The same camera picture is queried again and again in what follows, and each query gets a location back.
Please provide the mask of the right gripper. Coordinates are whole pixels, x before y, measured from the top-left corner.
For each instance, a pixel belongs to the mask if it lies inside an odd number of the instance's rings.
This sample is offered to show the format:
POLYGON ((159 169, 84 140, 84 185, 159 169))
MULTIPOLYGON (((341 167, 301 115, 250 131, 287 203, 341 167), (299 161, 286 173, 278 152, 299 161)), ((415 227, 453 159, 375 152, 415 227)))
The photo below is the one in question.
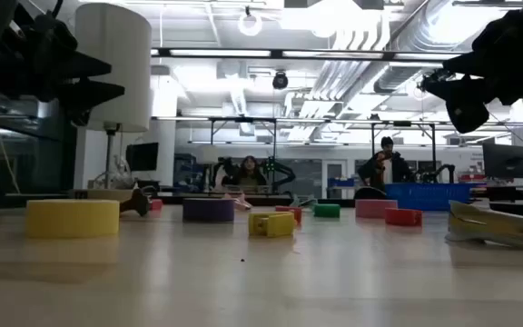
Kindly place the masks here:
POLYGON ((489 92, 504 105, 523 99, 523 9, 488 23, 473 41, 472 50, 442 63, 444 69, 464 74, 461 79, 433 85, 433 93, 445 101, 451 123, 462 134, 477 130, 489 119, 485 82, 469 75, 485 77, 489 92))

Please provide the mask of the yellow tape roll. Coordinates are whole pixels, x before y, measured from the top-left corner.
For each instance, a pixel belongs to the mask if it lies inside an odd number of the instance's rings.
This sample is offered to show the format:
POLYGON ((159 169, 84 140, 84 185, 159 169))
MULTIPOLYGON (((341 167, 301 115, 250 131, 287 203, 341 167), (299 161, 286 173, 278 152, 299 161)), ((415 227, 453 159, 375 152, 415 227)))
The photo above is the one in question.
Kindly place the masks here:
POLYGON ((30 200, 25 208, 29 238, 94 238, 119 233, 120 203, 114 200, 30 200))

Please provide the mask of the purple tape roll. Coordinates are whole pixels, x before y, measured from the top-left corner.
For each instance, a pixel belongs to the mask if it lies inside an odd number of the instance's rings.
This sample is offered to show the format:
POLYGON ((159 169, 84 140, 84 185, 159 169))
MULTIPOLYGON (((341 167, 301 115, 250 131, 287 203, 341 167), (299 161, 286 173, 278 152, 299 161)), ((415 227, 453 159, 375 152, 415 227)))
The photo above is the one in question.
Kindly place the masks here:
POLYGON ((231 199, 187 198, 183 200, 185 223, 232 223, 234 201, 231 199))

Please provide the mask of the green staple remover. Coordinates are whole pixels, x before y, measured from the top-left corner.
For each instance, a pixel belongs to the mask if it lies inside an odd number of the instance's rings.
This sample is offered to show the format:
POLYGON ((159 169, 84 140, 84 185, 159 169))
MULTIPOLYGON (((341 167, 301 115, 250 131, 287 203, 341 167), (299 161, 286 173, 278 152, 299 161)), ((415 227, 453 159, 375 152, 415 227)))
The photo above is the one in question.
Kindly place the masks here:
POLYGON ((340 206, 335 203, 317 203, 313 206, 313 214, 318 218, 339 218, 340 206))

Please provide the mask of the black stapler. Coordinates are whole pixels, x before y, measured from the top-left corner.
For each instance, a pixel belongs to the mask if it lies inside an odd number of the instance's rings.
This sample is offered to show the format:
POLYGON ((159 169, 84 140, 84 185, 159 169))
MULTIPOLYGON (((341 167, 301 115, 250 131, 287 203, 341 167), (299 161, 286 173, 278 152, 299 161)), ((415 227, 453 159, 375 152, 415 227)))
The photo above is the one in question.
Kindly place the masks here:
POLYGON ((151 209, 151 198, 141 189, 133 189, 132 196, 129 200, 120 203, 120 213, 135 211, 141 217, 144 217, 151 209))

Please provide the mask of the silver stapler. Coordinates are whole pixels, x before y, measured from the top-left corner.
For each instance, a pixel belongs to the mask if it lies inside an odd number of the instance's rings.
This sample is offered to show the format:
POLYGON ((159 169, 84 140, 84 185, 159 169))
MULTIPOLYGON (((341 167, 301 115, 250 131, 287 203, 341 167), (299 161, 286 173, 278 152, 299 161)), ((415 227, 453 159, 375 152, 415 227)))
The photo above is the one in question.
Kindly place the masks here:
POLYGON ((299 196, 294 194, 291 198, 291 207, 312 210, 313 207, 318 203, 318 200, 313 194, 299 196))

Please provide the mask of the yellow staple remover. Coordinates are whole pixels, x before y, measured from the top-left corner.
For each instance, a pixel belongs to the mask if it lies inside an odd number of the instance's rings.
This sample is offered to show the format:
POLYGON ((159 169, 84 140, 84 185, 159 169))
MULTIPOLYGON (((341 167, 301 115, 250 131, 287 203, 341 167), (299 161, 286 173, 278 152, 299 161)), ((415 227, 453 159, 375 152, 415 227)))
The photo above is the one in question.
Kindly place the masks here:
POLYGON ((253 237, 291 237, 296 220, 293 212, 250 213, 249 235, 253 237))

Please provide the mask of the white lamp wooden base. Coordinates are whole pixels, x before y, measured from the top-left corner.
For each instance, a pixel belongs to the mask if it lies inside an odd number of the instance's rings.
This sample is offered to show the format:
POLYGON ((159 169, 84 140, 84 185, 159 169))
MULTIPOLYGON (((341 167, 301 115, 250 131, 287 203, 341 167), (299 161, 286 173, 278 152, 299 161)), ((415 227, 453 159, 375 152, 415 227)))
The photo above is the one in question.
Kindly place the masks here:
POLYGON ((112 66, 98 82, 120 85, 124 94, 96 106, 87 125, 77 129, 74 189, 106 171, 112 160, 113 129, 118 134, 140 134, 149 128, 152 112, 152 27, 142 15, 120 5, 84 3, 74 16, 78 50, 112 66))

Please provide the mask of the person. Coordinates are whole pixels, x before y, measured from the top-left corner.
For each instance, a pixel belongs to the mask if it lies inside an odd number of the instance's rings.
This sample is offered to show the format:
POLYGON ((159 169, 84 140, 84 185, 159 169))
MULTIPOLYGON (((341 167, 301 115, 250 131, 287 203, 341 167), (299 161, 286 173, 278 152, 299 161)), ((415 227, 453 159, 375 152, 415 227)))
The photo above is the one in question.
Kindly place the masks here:
POLYGON ((413 179, 413 173, 406 160, 401 157, 400 153, 393 150, 394 143, 391 137, 384 136, 380 141, 379 150, 386 155, 384 183, 377 176, 375 163, 376 152, 366 163, 364 163, 358 172, 359 177, 365 185, 385 191, 388 184, 407 183, 413 179))
POLYGON ((236 185, 242 188, 265 186, 267 179, 263 176, 254 156, 246 156, 239 166, 227 162, 223 167, 226 175, 222 179, 224 185, 236 185))

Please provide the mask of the black overhead light bar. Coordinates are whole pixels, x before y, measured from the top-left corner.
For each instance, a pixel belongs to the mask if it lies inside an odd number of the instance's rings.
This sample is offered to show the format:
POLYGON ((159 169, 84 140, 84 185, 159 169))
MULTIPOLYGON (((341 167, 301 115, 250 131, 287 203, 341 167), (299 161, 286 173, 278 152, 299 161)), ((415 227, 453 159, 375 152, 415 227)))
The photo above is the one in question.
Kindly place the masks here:
POLYGON ((235 49, 235 48, 169 48, 154 47, 153 58, 194 59, 271 59, 318 61, 367 61, 399 63, 441 63, 461 53, 397 52, 377 50, 302 50, 302 49, 235 49))

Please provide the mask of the grey stapler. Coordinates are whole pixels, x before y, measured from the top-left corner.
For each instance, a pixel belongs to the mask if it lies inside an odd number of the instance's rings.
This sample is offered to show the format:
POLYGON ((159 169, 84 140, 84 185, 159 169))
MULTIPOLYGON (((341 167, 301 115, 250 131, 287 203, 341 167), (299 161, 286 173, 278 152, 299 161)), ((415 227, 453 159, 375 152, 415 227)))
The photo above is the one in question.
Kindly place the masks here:
POLYGON ((523 216, 450 201, 446 238, 452 242, 491 242, 523 249, 523 216))

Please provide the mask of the pink stapler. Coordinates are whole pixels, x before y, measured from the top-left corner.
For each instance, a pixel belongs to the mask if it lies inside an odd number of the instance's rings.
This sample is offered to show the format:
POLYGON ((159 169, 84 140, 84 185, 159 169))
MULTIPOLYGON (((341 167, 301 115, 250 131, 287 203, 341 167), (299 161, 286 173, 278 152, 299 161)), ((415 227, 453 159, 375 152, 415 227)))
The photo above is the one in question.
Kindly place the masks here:
POLYGON ((252 205, 248 203, 245 199, 245 194, 231 194, 226 193, 223 196, 224 199, 233 200, 234 209, 239 211, 250 211, 252 209, 252 205))

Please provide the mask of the blue plastic bin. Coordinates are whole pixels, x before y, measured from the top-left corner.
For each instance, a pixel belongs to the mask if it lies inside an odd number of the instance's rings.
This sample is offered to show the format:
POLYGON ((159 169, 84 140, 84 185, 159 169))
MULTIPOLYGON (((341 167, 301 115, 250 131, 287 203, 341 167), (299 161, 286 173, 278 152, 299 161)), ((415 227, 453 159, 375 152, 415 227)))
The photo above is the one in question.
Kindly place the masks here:
POLYGON ((472 187, 468 183, 393 183, 385 191, 400 209, 448 212, 450 201, 469 202, 472 187))

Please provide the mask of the blue storage rack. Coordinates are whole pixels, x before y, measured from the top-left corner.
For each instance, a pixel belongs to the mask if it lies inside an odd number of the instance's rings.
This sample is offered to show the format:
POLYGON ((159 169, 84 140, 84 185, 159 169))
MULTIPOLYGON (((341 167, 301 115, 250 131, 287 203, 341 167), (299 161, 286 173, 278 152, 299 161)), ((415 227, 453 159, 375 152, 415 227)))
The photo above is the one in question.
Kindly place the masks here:
POLYGON ((173 187, 180 193, 201 193, 204 188, 204 166, 192 154, 175 154, 173 187))

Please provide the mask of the pink tape roll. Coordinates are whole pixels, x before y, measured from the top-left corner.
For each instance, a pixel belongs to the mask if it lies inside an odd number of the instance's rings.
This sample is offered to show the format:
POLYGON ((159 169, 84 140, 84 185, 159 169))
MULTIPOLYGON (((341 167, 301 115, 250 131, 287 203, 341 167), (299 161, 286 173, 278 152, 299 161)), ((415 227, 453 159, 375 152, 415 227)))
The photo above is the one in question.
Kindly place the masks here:
POLYGON ((386 209, 397 209, 396 200, 357 199, 355 201, 355 217, 365 219, 383 219, 386 209))

